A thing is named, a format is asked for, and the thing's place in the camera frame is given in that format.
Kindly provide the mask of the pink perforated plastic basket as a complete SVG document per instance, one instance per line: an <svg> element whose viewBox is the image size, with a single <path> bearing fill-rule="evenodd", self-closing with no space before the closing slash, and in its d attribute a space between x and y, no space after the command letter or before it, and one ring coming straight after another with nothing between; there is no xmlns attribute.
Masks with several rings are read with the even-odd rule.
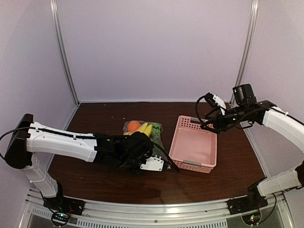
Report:
<svg viewBox="0 0 304 228"><path fill-rule="evenodd" d="M180 169L210 173L217 165L217 134L201 129L197 118L180 115L169 156Z"/></svg>

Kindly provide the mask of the orange toy tangerine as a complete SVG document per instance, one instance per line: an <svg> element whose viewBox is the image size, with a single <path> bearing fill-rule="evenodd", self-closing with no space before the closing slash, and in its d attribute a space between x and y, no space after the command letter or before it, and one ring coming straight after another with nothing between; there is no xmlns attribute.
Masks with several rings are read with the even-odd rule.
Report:
<svg viewBox="0 0 304 228"><path fill-rule="evenodd" d="M138 121L130 121L127 125L127 129L129 132L133 133L135 132L141 124Z"/></svg>

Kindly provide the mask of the yellow toy banana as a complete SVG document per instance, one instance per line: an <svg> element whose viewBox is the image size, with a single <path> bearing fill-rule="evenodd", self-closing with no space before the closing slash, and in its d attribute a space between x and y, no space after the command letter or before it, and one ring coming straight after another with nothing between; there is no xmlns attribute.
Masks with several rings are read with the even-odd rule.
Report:
<svg viewBox="0 0 304 228"><path fill-rule="evenodd" d="M150 137L152 134L152 124L143 123L134 132L125 132L124 135L132 135L133 133L140 132Z"/></svg>

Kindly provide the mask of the clear zip top bag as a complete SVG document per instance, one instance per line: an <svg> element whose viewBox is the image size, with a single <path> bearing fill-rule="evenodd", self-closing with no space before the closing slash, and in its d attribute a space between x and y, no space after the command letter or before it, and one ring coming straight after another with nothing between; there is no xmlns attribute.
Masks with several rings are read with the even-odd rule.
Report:
<svg viewBox="0 0 304 228"><path fill-rule="evenodd" d="M152 155L157 157L161 156L162 159L165 159L165 161L167 161L168 159L164 155L164 153L167 154L167 152L165 151L161 141L162 130L162 124L156 122L132 120L125 122L123 126L124 135L132 135L135 132L146 134L153 143L158 145L154 145Z"/></svg>

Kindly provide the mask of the green black toy watermelon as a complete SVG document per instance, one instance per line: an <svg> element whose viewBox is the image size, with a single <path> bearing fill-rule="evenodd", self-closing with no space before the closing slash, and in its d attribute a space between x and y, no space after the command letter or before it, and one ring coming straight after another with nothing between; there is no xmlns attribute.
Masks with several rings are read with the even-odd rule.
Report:
<svg viewBox="0 0 304 228"><path fill-rule="evenodd" d="M151 137L160 137L162 130L163 130L163 128L160 123L152 123Z"/></svg>

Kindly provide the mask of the green toy bell pepper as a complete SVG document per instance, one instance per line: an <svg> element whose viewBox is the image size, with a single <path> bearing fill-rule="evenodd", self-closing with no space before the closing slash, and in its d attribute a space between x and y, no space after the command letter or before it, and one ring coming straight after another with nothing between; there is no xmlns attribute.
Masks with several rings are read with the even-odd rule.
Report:
<svg viewBox="0 0 304 228"><path fill-rule="evenodd" d="M152 155L157 156L157 157L163 156L163 153L162 153L163 147L160 146L159 144L155 143L155 142L153 142L153 146L154 146L154 148L153 148L153 151L152 151Z"/></svg>

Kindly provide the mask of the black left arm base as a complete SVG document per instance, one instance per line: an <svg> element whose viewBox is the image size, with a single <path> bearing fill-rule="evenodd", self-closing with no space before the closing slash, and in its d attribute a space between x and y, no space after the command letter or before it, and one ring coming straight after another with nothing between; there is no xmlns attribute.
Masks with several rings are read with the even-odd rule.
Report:
<svg viewBox="0 0 304 228"><path fill-rule="evenodd" d="M60 182L57 183L57 193L54 197L46 198L41 194L44 201L43 206L52 212L59 211L72 215L81 216L84 210L85 202L79 199L65 197L63 195L63 187Z"/></svg>

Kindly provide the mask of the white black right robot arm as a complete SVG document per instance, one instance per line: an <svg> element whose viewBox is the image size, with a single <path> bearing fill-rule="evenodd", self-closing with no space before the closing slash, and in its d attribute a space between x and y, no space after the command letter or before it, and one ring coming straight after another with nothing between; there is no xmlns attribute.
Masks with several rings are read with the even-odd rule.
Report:
<svg viewBox="0 0 304 228"><path fill-rule="evenodd" d="M220 134L236 127L241 122L248 122L249 127L254 123L265 126L293 143L301 151L304 149L304 124L282 111L276 104L264 100L257 101L251 84L243 84L233 88L237 106L226 108L225 102L217 95L207 93L195 103L198 105L205 100L212 111L204 118L197 115L203 130ZM262 198L280 191L301 189L304 186L304 165L300 164L286 172L271 178L266 178L248 188L248 194L243 204L246 209L254 209Z"/></svg>

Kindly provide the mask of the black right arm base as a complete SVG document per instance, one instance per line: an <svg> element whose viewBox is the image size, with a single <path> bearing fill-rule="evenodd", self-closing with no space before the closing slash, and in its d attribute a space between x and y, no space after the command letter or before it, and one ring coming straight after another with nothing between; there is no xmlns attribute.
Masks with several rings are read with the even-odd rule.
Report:
<svg viewBox="0 0 304 228"><path fill-rule="evenodd" d="M257 185L258 183L254 183L249 186L246 196L240 198L232 197L227 201L228 210L231 215L258 210L268 205L266 197L260 195Z"/></svg>

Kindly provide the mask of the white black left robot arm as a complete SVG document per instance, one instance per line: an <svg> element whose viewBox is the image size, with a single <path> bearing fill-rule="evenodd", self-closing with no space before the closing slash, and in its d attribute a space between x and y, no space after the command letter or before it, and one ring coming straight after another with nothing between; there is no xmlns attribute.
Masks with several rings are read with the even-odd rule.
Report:
<svg viewBox="0 0 304 228"><path fill-rule="evenodd" d="M107 135L74 133L49 128L25 114L17 127L5 133L11 139L2 159L12 168L22 170L47 202L58 211L68 207L62 185L42 168L37 152L51 153L106 165L110 169L161 171L163 162L153 155L154 143L145 133Z"/></svg>

